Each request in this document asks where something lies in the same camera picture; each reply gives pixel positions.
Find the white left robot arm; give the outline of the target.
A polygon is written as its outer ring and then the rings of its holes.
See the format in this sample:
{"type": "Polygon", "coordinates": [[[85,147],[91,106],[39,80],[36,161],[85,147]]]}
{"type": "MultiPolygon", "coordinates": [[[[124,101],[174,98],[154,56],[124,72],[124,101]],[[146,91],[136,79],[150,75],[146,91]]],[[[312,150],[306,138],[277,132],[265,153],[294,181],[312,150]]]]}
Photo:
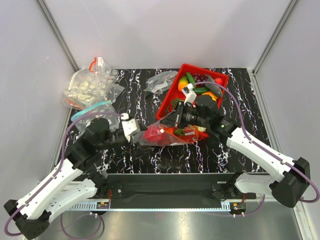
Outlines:
{"type": "Polygon", "coordinates": [[[111,131],[107,119],[93,119],[40,184],[19,200],[10,199],[4,204],[20,235],[33,240],[73,205],[91,197],[103,198],[108,193],[107,178],[89,169],[101,159],[102,150],[128,145],[131,136],[140,130],[128,114],[120,117],[120,124],[120,128],[111,131]]]}

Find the clear orange-zip bag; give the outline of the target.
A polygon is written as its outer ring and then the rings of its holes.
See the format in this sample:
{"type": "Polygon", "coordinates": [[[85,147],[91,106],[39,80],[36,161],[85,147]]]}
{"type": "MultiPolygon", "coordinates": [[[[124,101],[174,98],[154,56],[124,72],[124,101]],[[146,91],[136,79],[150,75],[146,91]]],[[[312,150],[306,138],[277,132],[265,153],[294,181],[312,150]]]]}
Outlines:
{"type": "Polygon", "coordinates": [[[192,144],[194,142],[197,142],[200,139],[200,132],[198,131],[198,128],[193,125],[188,125],[184,128],[178,128],[178,127],[171,127],[165,124],[160,123],[158,120],[157,122],[149,125],[146,130],[142,130],[139,133],[137,133],[132,139],[135,143],[139,143],[141,146],[179,146],[179,145],[186,145],[186,144],[192,144]],[[164,139],[161,143],[158,144],[152,144],[147,142],[143,135],[145,131],[150,126],[159,126],[164,130],[164,139]]]}

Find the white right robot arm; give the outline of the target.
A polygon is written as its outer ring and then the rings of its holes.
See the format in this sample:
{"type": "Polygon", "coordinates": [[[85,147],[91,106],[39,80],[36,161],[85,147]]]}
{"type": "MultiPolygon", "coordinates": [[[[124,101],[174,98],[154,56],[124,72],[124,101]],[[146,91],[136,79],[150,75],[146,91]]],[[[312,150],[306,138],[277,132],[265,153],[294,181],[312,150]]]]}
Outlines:
{"type": "Polygon", "coordinates": [[[200,96],[195,105],[179,102],[169,114],[174,127],[203,127],[209,138],[243,154],[266,172],[235,173],[220,188],[222,196],[239,198],[255,193],[272,196],[282,205],[293,208],[310,185],[310,164],[283,155],[250,135],[244,127],[222,115],[209,96],[200,96]]]}

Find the red toy bell pepper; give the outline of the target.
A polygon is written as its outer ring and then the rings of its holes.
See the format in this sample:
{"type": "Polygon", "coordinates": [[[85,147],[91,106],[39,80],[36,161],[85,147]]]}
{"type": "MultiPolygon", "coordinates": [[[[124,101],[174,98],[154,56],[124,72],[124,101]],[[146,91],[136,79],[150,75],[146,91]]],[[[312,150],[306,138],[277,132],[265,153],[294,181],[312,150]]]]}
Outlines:
{"type": "Polygon", "coordinates": [[[164,130],[160,126],[150,126],[143,134],[143,138],[151,144],[159,144],[164,140],[164,130]]]}

